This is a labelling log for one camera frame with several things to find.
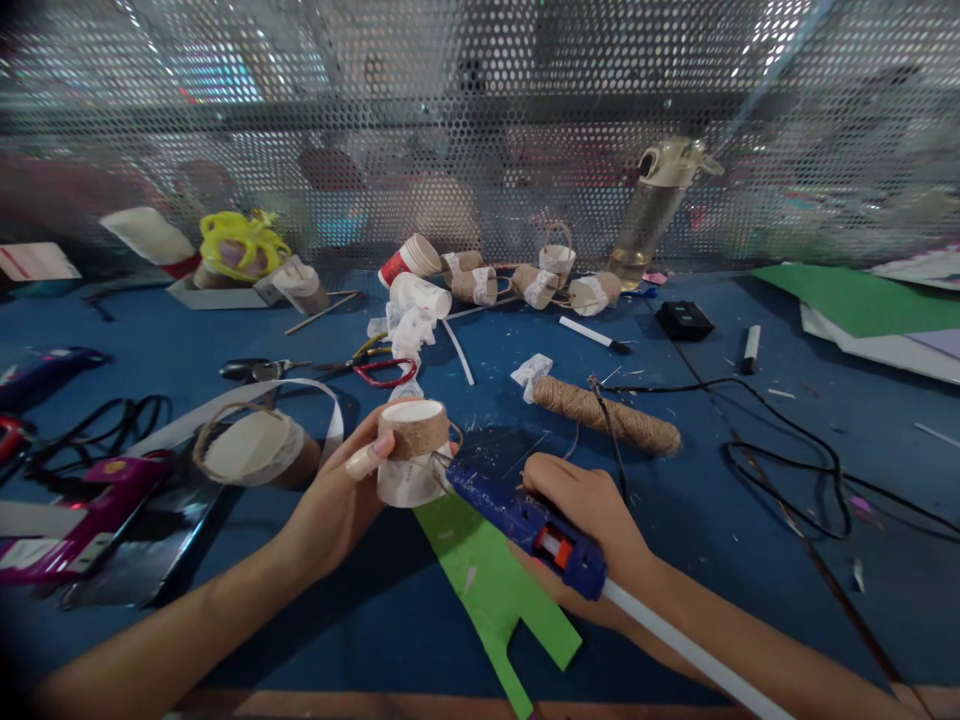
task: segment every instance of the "white cylinder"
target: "white cylinder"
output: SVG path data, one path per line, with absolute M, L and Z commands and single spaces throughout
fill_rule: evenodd
M 154 265 L 173 265 L 196 253 L 183 233 L 151 207 L 121 210 L 100 218 L 100 224 Z
M 419 307 L 431 317 L 442 320 L 450 313 L 453 296 L 449 290 L 437 287 L 412 273 L 400 273 L 390 286 L 390 302 L 403 312 Z
M 273 274 L 274 287 L 303 315 L 316 315 L 330 305 L 317 271 L 308 265 L 288 263 Z

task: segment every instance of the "pliers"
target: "pliers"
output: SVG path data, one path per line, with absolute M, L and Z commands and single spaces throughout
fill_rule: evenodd
M 381 362 L 368 362 L 371 355 L 381 355 L 383 353 L 391 352 L 391 348 L 389 347 L 374 347 L 374 345 L 383 340 L 386 336 L 386 333 L 374 335 L 372 338 L 367 340 L 367 342 L 361 345 L 360 349 L 357 350 L 353 354 L 353 357 L 351 357 L 349 360 L 339 363 L 329 363 L 327 365 L 314 365 L 317 370 L 326 371 L 324 375 L 321 375 L 317 379 L 322 381 L 353 370 L 360 377 L 366 380 L 371 387 L 388 388 L 403 385 L 410 378 L 417 374 L 417 363 L 414 360 L 411 360 L 410 358 L 391 358 L 390 360 L 382 360 Z M 392 367 L 394 365 L 401 364 L 409 365 L 410 369 L 404 375 L 394 380 L 376 380 L 369 375 L 370 371 L 372 370 L 379 370 L 381 368 Z

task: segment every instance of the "twine roll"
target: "twine roll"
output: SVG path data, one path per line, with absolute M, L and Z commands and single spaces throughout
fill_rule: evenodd
M 450 441 L 450 420 L 441 403 L 440 412 L 423 420 L 395 421 L 380 415 L 379 434 L 393 430 L 394 447 L 391 460 L 410 460 L 428 455 Z
M 533 402 L 550 412 L 583 423 L 588 428 L 609 434 L 607 421 L 596 396 L 589 390 L 568 385 L 547 375 L 533 389 Z M 621 403 L 605 403 L 610 413 L 613 434 L 644 452 L 671 457 L 680 449 L 680 431 L 664 422 Z

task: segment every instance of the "white marker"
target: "white marker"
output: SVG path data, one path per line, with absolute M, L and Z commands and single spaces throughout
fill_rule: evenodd
M 744 375 L 753 375 L 757 370 L 757 353 L 760 352 L 760 326 L 754 325 L 747 333 L 747 347 L 743 351 L 740 369 Z
M 621 355 L 630 354 L 630 348 L 628 348 L 623 343 L 617 342 L 613 338 L 608 338 L 606 335 L 601 335 L 600 333 L 596 332 L 595 330 L 591 330 L 588 327 L 584 327 L 580 323 L 574 322 L 570 318 L 566 318 L 566 317 L 560 318 L 560 324 L 565 325 L 566 327 L 570 328 L 576 333 L 580 333 L 584 337 L 590 338 L 594 342 L 598 342 L 601 345 L 604 345 L 610 348 L 614 352 L 618 352 Z

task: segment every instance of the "perforated metal mesh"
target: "perforated metal mesh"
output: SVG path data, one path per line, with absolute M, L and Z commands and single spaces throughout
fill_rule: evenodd
M 133 264 L 96 225 L 153 205 L 199 239 L 262 207 L 308 260 L 413 231 L 603 265 L 645 147 L 702 135 L 667 264 L 863 265 L 956 234 L 960 5 L 903 0 L 56 0 L 10 28 L 0 220 Z

